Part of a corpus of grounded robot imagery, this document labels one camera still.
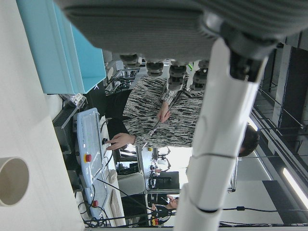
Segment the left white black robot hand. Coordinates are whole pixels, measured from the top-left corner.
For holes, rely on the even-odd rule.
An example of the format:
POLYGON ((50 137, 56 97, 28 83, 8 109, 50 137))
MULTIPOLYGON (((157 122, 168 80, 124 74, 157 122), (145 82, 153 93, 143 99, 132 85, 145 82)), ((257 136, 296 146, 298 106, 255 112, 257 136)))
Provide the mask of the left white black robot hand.
POLYGON ((177 231, 215 231, 269 53, 308 26, 305 0, 59 0, 98 48, 130 63, 209 59, 177 231))

